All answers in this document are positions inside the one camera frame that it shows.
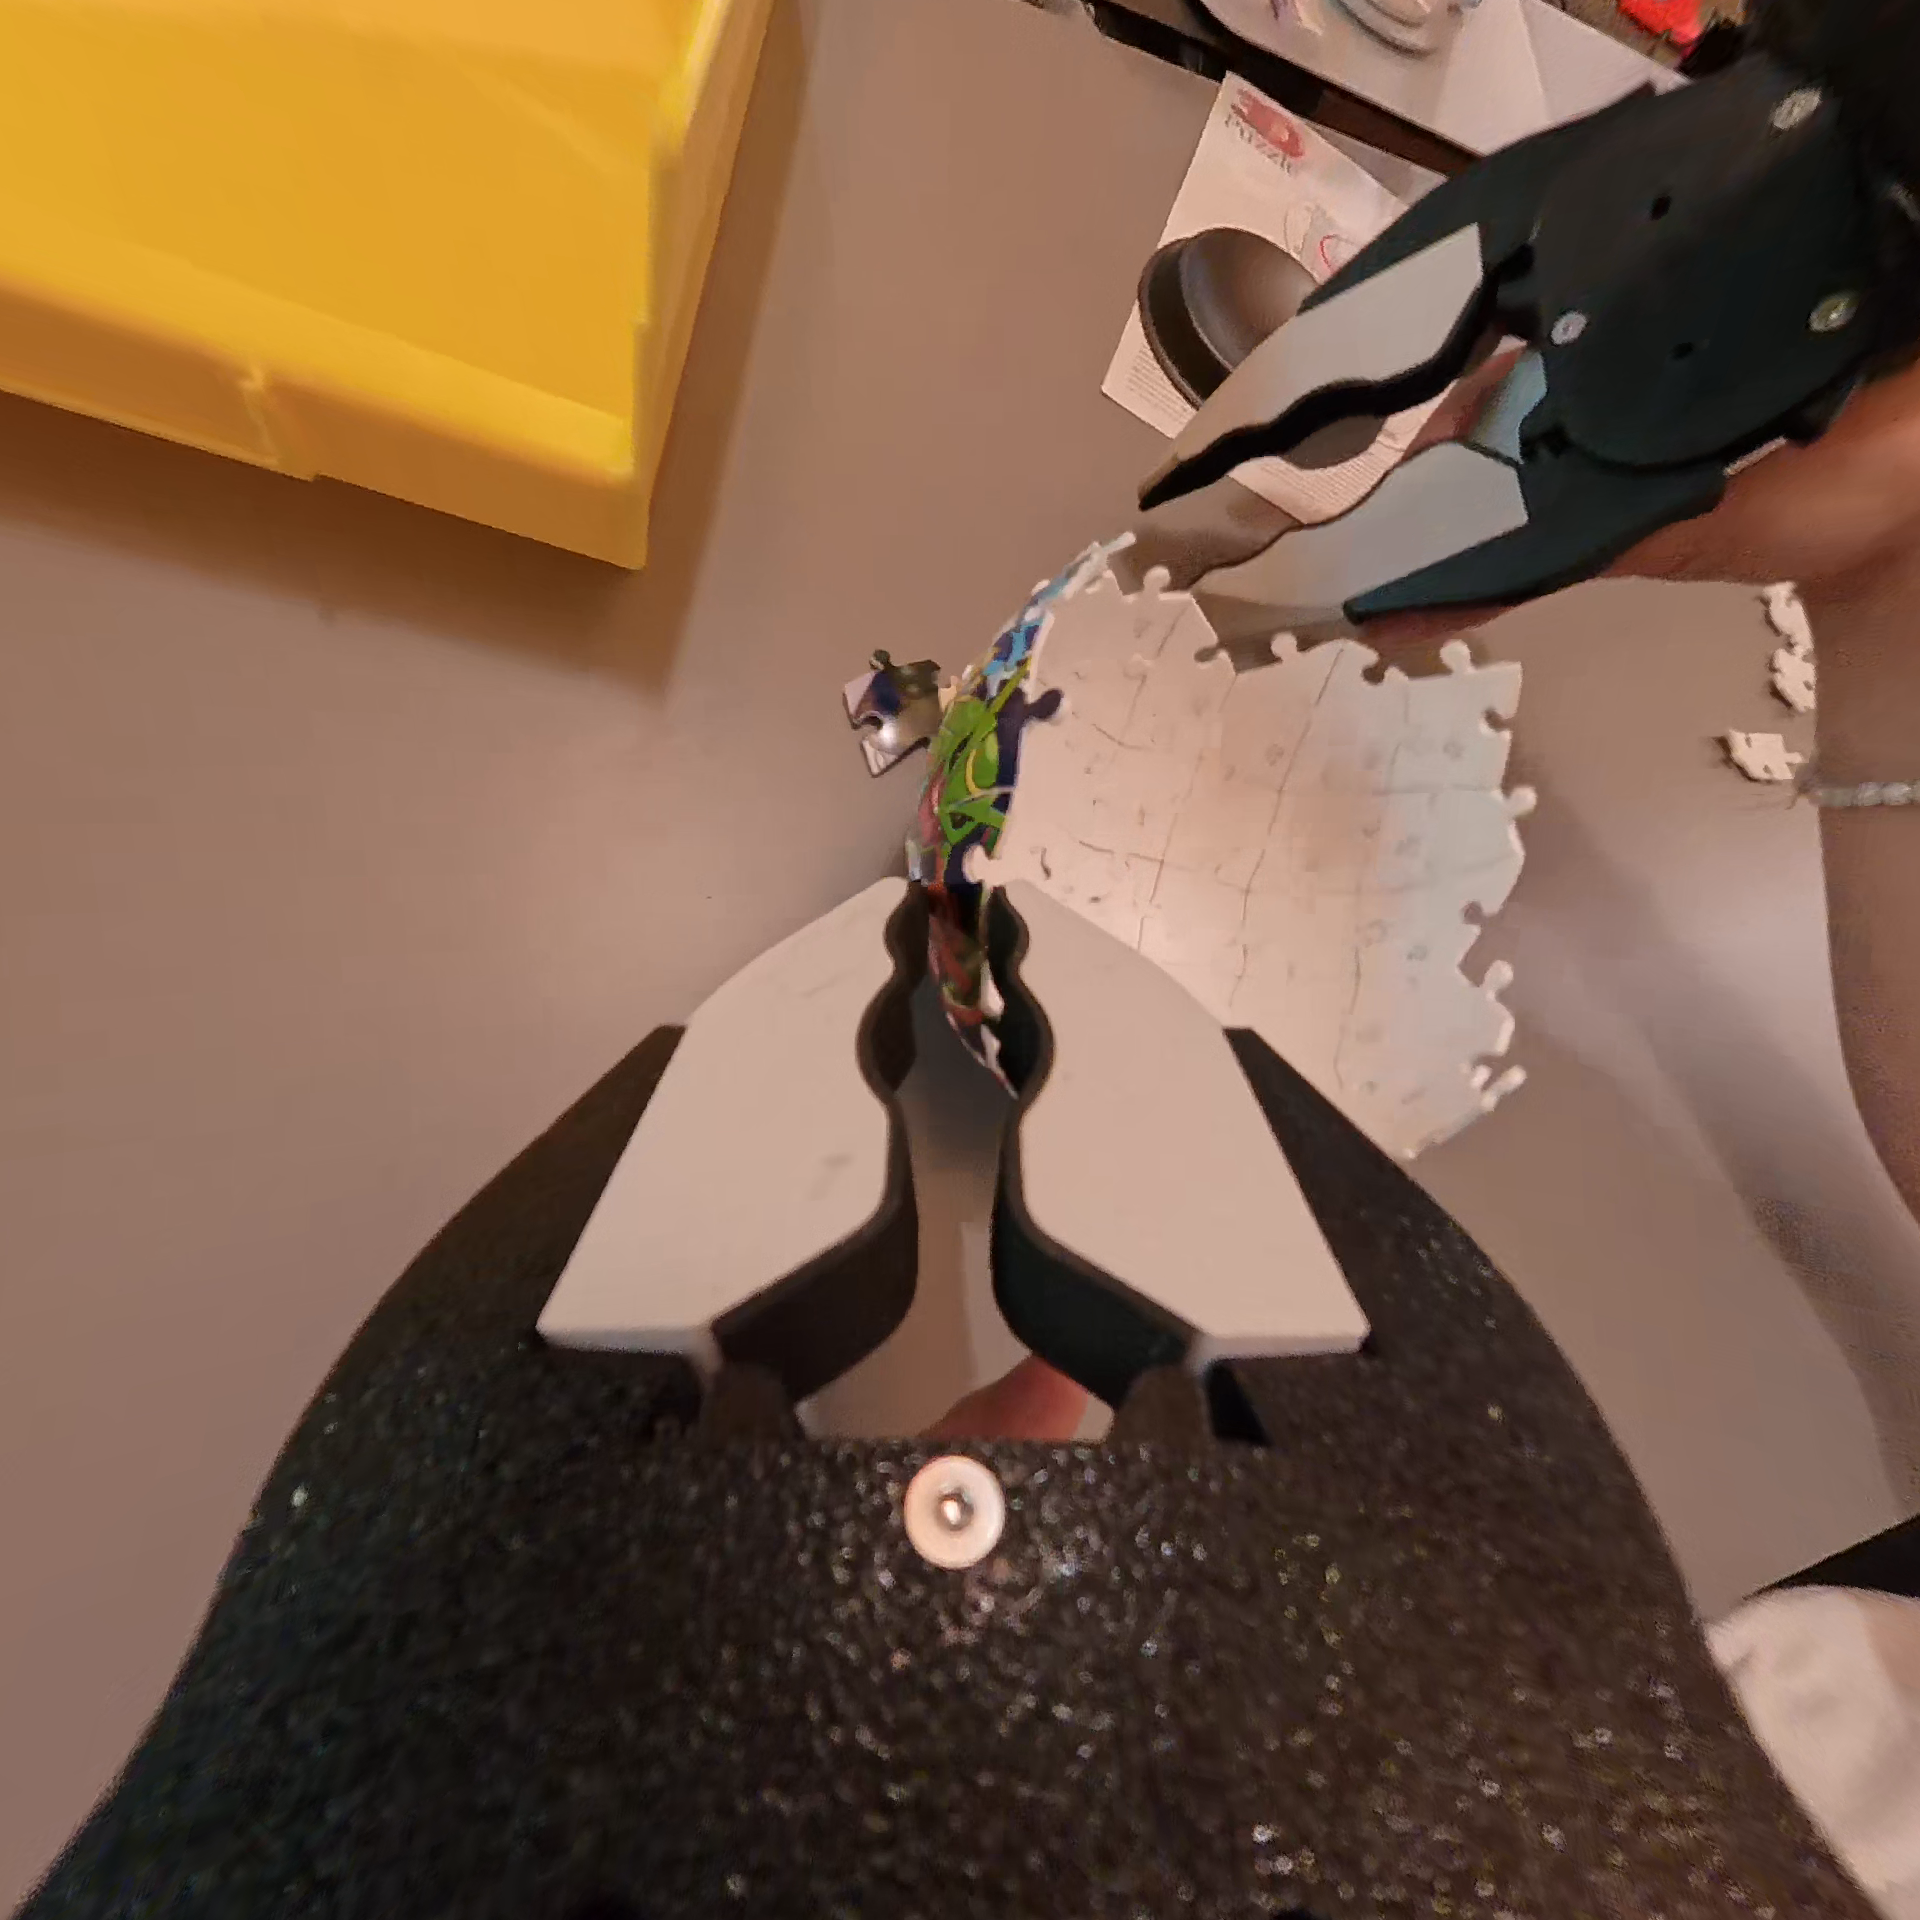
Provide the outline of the white mat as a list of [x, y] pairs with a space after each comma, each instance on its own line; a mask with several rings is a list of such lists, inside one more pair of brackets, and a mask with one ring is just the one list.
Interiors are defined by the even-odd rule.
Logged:
[[1227, 35], [1487, 155], [1681, 78], [1540, 3], [1204, 3]]

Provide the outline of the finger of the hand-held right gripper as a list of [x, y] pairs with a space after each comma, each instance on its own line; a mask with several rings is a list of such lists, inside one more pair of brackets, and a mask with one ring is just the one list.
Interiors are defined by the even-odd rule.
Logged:
[[1178, 592], [1224, 640], [1352, 640], [1376, 620], [1360, 603], [1517, 532], [1522, 471], [1517, 452], [1440, 442], [1330, 519], [1299, 519], [1221, 482], [1178, 539]]
[[1505, 288], [1529, 275], [1525, 235], [1442, 235], [1325, 286], [1197, 414], [1140, 487], [1156, 511], [1252, 468], [1288, 471], [1288, 511], [1333, 514], [1386, 480], [1386, 425], [1426, 407], [1487, 346]]

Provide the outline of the black round puzzle stand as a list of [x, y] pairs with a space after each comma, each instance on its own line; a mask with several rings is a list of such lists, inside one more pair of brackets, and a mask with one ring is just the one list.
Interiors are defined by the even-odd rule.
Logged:
[[1197, 409], [1315, 288], [1308, 268], [1271, 239], [1212, 226], [1165, 240], [1146, 260], [1137, 314], [1171, 390]]

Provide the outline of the partly built puzzle ball shell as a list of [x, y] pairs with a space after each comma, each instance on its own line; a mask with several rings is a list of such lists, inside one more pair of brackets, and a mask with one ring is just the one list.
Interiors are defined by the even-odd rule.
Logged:
[[905, 872], [949, 1030], [1000, 1073], [988, 902], [1029, 881], [1257, 1033], [1413, 1162], [1515, 1095], [1514, 972], [1469, 974], [1522, 873], [1522, 665], [1453, 638], [1413, 680], [1357, 640], [1234, 664], [1121, 543], [1035, 586], [933, 708]]

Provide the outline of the white instruction leaflet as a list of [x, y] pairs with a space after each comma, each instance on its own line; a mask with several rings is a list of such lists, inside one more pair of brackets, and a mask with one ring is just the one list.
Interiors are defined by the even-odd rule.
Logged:
[[[1409, 176], [1405, 166], [1393, 163], [1381, 178], [1251, 83], [1224, 81], [1160, 247], [1212, 226], [1249, 228], [1295, 254], [1320, 288], [1401, 215], [1393, 185]], [[1137, 312], [1123, 324], [1101, 391], [1165, 439], [1196, 411], [1171, 390]]]

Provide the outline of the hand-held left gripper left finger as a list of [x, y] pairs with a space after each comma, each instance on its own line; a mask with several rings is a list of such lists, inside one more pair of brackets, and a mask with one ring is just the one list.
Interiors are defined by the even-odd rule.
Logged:
[[762, 1369], [796, 1403], [874, 1356], [920, 1276], [898, 1112], [920, 978], [922, 894], [888, 879], [714, 991], [666, 1035], [540, 1338], [705, 1383]]

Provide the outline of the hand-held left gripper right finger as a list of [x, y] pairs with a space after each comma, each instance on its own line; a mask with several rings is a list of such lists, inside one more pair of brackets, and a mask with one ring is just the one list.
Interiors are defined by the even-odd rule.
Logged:
[[1160, 1372], [1357, 1353], [1369, 1319], [1212, 1010], [1037, 888], [1000, 889], [988, 934], [1016, 1338], [1108, 1411]]

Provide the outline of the yellow plastic bin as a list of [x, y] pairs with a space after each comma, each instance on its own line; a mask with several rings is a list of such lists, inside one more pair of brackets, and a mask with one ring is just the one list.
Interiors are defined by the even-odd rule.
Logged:
[[769, 3], [4, 3], [4, 395], [640, 569]]

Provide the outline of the person's right hand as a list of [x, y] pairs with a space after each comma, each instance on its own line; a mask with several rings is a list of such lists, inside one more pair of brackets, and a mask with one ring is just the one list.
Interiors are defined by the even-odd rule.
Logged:
[[1719, 505], [1649, 538], [1619, 579], [1789, 584], [1816, 655], [1813, 782], [1919, 778], [1919, 367], [1809, 443], [1740, 468]]

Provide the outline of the person's white shirt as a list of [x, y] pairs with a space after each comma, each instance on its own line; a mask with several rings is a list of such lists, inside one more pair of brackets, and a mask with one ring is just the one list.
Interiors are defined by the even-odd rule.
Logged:
[[1707, 1643], [1754, 1737], [1889, 1918], [1919, 1916], [1919, 1601], [1779, 1590]]

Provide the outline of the person's right forearm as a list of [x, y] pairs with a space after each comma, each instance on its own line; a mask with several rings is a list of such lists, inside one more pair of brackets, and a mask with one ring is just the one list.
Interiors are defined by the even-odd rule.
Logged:
[[1824, 807], [1817, 819], [1844, 1076], [1919, 1218], [1919, 812]]

